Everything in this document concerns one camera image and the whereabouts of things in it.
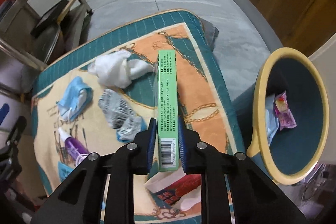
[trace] plastic bag in trash can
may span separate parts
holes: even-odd
[[[272,94],[265,99],[265,122],[268,146],[270,146],[272,139],[279,128],[279,119],[275,116],[274,112],[274,98],[275,94]]]

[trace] green box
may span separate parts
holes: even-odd
[[[156,74],[159,171],[174,171],[179,168],[176,58],[174,50],[159,50]]]

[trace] orange pattern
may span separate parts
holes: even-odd
[[[138,40],[133,45],[132,50],[138,54],[146,56],[150,62],[156,62],[158,56],[157,50],[174,49],[167,36],[174,38],[188,38],[184,26],[179,25],[168,29],[165,32],[155,33],[150,37]],[[177,90],[181,103],[185,106],[187,113],[191,113],[202,105],[216,105],[211,87],[206,78],[178,51],[176,51],[176,67]],[[213,145],[220,152],[226,152],[226,129],[223,119],[218,111],[213,113],[210,119],[193,121],[191,122],[191,125],[193,130],[199,133],[202,141]]]

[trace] barcode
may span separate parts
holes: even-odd
[[[117,114],[114,118],[113,121],[113,128],[114,129],[121,129],[121,127],[123,126],[125,120],[128,117],[128,104],[125,100],[121,99],[119,101],[119,107],[116,110]]]
[[[162,138],[161,142],[161,165],[164,168],[176,166],[176,139]]]

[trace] yellow rim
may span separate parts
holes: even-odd
[[[316,152],[310,162],[299,172],[286,175],[283,174],[275,165],[271,152],[268,147],[267,136],[266,136],[266,123],[265,123],[265,96],[266,96],[266,86],[269,74],[274,64],[282,58],[293,58],[300,63],[302,63],[314,77],[322,98],[323,102],[323,127],[321,133],[320,143],[316,149]],[[320,74],[314,67],[312,62],[304,56],[301,52],[292,48],[280,48],[273,52],[270,57],[266,60],[263,67],[260,69],[258,78],[256,81],[256,87],[253,99],[253,137],[250,147],[247,150],[247,155],[253,157],[259,151],[261,151],[261,156],[263,162],[269,174],[272,178],[282,184],[294,184],[301,179],[303,179],[306,174],[315,166],[319,160],[323,148],[326,143],[329,127],[329,104],[327,98],[327,92],[323,85]]]

